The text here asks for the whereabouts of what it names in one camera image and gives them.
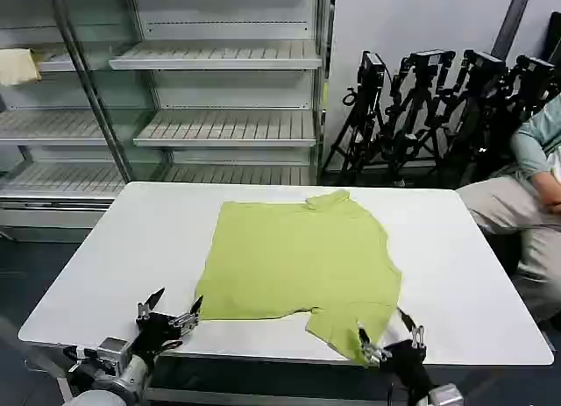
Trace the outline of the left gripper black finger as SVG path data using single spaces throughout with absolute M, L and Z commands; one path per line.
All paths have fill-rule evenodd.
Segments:
M 154 312 L 153 309 L 159 302 L 160 298 L 163 296 L 164 292 L 165 289 L 161 288 L 156 292 L 150 294 L 145 302 L 138 303 L 138 314 L 136 318 L 137 322 L 147 321 L 148 319 L 152 318 L 161 319 L 163 317 L 162 314 Z
M 190 333 L 199 323 L 202 300 L 203 296 L 199 296 L 188 312 L 170 320 L 169 325 L 172 328 L 177 329 L 180 334 Z

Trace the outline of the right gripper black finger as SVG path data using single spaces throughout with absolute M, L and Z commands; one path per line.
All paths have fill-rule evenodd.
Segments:
M 400 307 L 397 308 L 397 311 L 402 323 L 408 329 L 412 337 L 412 346 L 415 349 L 425 349 L 426 345 L 424 343 L 424 327 L 422 325 L 417 325 L 414 319 Z
M 374 344 L 363 327 L 359 327 L 359 341 L 361 352 L 369 364 L 380 364 L 391 358 L 391 352 Z

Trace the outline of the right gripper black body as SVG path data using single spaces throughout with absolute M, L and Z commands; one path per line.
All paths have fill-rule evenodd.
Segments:
M 425 344 L 406 339 L 387 345 L 384 350 L 387 354 L 380 362 L 380 370 L 396 375 L 410 394 L 428 394 L 434 388 L 423 364 Z

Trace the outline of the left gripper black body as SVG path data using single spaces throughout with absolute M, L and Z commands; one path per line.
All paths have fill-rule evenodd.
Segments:
M 181 346 L 183 338 L 188 335 L 180 334 L 169 325 L 169 321 L 175 317 L 162 315 L 161 319 L 137 322 L 138 336 L 132 342 L 131 353 L 141 358 L 148 367 L 154 367 L 157 357 L 163 352 Z

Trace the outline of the person's hand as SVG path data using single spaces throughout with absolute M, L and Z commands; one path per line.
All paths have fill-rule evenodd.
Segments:
M 551 172 L 541 172 L 531 177 L 531 182 L 545 208 L 552 213 L 560 213 L 561 187 Z

